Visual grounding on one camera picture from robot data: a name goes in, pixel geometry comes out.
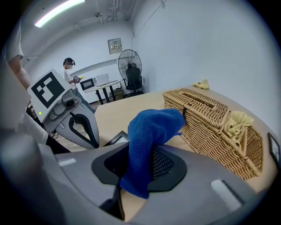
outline desk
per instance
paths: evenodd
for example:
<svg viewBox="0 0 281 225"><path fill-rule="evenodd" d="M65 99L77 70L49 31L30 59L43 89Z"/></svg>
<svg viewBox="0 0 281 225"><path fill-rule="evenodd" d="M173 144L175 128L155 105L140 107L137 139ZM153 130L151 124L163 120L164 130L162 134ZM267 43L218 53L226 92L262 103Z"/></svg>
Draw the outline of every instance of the desk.
<svg viewBox="0 0 281 225"><path fill-rule="evenodd" d="M203 90L194 86L188 88L221 101L229 106L229 110L243 111L255 120L252 126L263 138L263 171L260 177L254 177L245 182L247 182L248 185L250 185L256 192L268 188L277 174L277 167L270 155L267 137L267 133L270 132L273 137L276 138L274 132L253 113L249 112L246 108L233 100L211 90ZM104 146L120 131L128 133L128 125L130 121L140 111L146 109L163 109L164 98L162 93L163 92L142 94L112 102L111 104L98 106L95 118L100 134L100 146ZM173 137L166 144L193 152L193 150L180 136ZM121 191L121 198L126 215L126 221L129 221L145 204L144 199L133 196L124 190Z"/></svg>
<svg viewBox="0 0 281 225"><path fill-rule="evenodd" d="M85 90L84 92L85 92L85 93L88 93L88 92L96 91L97 96L98 96L98 99L100 100L100 103L103 105L104 103L103 103L103 101L102 101L102 99L101 99L101 95L100 95L100 92L99 92L98 90L100 90L100 89L103 90L104 96L105 96L105 99L106 99L106 102L107 102L107 103L110 103L109 97L108 97L107 92L106 92L106 89L105 89L106 87L109 87L109 88L110 88L110 91L111 91L111 94L112 94L112 98L113 98L114 101L116 101L115 95L114 95L114 91L113 91L113 88L112 88L112 85L113 85L113 84L117 84L117 83L120 83L120 80L112 81L112 82L109 82L109 83L107 83L107 84L105 84L105 85L102 85L102 86L91 87L91 88Z"/></svg>

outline yellow cloth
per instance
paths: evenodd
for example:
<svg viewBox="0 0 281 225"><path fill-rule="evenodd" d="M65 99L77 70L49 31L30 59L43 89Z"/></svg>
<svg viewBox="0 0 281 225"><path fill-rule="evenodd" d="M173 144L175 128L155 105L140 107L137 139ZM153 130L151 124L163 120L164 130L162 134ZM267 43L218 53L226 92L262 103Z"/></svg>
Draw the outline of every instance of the yellow cloth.
<svg viewBox="0 0 281 225"><path fill-rule="evenodd" d="M254 119L240 111L231 112L230 119L226 122L224 133L240 146L240 141L245 132L245 127L250 126Z"/></svg>
<svg viewBox="0 0 281 225"><path fill-rule="evenodd" d="M202 88L202 89L209 89L209 83L208 83L208 80L206 80L206 79L203 80L202 83L198 82L198 83L193 83L192 85Z"/></svg>

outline wicker basket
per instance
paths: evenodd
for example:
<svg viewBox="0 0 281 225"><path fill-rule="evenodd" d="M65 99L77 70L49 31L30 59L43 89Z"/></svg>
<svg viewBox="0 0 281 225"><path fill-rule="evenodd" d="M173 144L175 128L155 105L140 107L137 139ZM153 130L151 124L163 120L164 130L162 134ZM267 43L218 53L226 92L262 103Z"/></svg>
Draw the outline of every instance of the wicker basket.
<svg viewBox="0 0 281 225"><path fill-rule="evenodd" d="M163 96L165 109L177 109L185 117L181 137L196 153L215 159L244 180L260 176L262 138L252 126L245 127L237 145L223 132L230 116L226 105L189 89L168 91Z"/></svg>

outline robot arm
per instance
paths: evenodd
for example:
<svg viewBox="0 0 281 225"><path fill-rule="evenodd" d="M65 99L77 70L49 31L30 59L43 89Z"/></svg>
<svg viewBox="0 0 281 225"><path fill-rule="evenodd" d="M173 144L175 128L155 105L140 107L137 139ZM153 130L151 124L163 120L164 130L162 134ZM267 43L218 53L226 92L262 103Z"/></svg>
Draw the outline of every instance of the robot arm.
<svg viewBox="0 0 281 225"><path fill-rule="evenodd" d="M87 149L99 147L99 133L93 113L71 93L71 85L54 69L30 85L28 93L40 122L48 131L58 132L66 139ZM73 128L83 125L89 139Z"/></svg>

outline blue towel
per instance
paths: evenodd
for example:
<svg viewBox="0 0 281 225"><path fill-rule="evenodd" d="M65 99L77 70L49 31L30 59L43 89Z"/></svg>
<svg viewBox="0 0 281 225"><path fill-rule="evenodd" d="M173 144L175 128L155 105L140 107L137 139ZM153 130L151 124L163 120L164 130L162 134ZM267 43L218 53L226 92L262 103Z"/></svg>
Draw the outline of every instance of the blue towel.
<svg viewBox="0 0 281 225"><path fill-rule="evenodd" d="M150 151L152 144L162 145L184 125L184 118L176 109L149 109L140 112L128 126L129 162L120 186L138 197L148 198L148 184L152 181Z"/></svg>

